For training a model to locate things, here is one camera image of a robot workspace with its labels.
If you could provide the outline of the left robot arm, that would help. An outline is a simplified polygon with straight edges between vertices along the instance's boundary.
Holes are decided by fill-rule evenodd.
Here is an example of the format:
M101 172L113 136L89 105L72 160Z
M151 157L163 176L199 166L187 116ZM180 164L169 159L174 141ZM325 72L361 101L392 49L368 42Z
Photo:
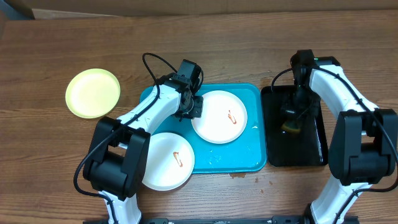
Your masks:
M77 173L91 183L91 196L104 199L108 223L139 223L136 194L146 170L151 135L170 116L201 116L203 98L197 95L203 70L183 60L179 69L156 79L152 92L132 111L117 119L101 118Z

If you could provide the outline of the yellow-green plate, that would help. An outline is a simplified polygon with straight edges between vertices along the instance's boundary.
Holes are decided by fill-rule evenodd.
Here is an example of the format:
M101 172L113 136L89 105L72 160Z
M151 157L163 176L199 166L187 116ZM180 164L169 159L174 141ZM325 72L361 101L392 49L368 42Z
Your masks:
M93 119L109 113L118 103L120 95L119 81L111 72L91 68L70 81L65 101L74 115Z

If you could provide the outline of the green yellow sponge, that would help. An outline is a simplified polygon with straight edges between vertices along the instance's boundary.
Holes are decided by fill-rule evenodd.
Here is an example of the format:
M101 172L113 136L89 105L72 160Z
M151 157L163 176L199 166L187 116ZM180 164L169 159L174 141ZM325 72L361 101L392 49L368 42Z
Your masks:
M298 134L301 127L296 121L286 121L282 124L281 129L288 133Z

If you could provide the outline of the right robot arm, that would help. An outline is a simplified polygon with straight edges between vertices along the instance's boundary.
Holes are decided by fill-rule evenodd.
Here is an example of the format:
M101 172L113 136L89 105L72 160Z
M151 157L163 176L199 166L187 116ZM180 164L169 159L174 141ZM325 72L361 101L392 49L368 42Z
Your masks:
M397 188L373 186L397 167L397 114L367 100L347 79L334 57L315 57L299 50L290 58L295 92L282 105L282 130L299 133L305 117L323 100L336 118L328 150L331 176L320 196L308 204L300 223L357 223L345 215L364 192Z

